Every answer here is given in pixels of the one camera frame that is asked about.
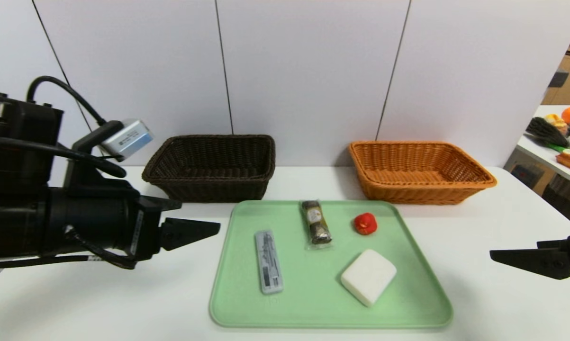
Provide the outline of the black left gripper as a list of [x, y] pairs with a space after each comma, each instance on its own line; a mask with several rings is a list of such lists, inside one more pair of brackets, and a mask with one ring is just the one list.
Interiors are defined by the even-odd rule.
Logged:
[[133, 188], [70, 194], [53, 190], [49, 209], [49, 255], [88, 251], [104, 261], [143, 261], [162, 248], [176, 250], [218, 235], [221, 224], [166, 218], [181, 201], [142, 196]]

